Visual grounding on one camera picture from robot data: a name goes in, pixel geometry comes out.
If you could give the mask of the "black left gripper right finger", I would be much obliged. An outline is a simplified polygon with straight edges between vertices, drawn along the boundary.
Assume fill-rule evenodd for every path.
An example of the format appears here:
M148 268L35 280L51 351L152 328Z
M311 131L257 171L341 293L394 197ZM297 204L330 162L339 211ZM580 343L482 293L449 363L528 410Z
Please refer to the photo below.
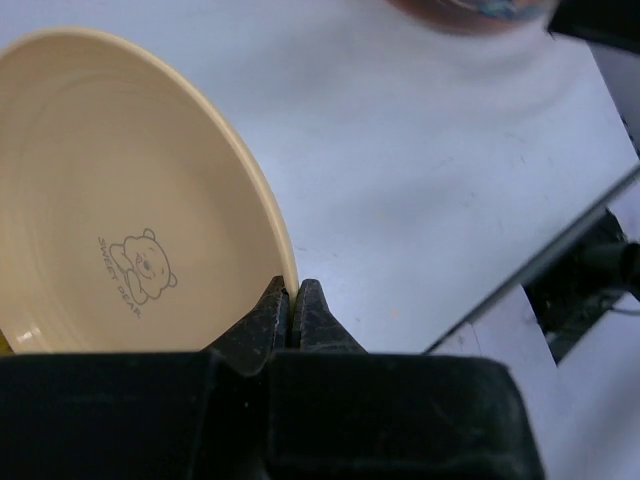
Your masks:
M319 282L300 287L295 350L267 365L274 479L541 479L545 470L508 368L483 357L373 354L336 334Z

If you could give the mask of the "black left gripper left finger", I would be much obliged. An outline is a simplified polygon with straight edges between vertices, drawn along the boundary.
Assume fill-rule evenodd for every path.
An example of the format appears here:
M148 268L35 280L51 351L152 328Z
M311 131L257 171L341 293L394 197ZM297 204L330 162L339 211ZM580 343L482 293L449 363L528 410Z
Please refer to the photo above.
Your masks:
M200 351L1 360L5 479L263 479L264 375L289 296L257 304Z

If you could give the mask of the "pale orange plate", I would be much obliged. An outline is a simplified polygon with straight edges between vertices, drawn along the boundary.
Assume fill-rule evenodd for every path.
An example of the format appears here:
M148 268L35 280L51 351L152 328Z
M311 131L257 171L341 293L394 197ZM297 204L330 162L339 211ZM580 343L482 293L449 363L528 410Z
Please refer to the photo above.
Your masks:
M189 351L299 282L259 165L141 47L83 28L1 53L1 331L16 353Z

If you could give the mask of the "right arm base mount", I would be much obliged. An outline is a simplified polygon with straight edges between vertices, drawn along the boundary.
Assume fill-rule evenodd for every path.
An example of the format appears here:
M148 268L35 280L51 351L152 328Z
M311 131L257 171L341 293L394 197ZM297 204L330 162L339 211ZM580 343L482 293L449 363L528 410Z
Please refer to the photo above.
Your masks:
M624 295L639 297L639 243L605 211L524 291L552 358L560 363Z

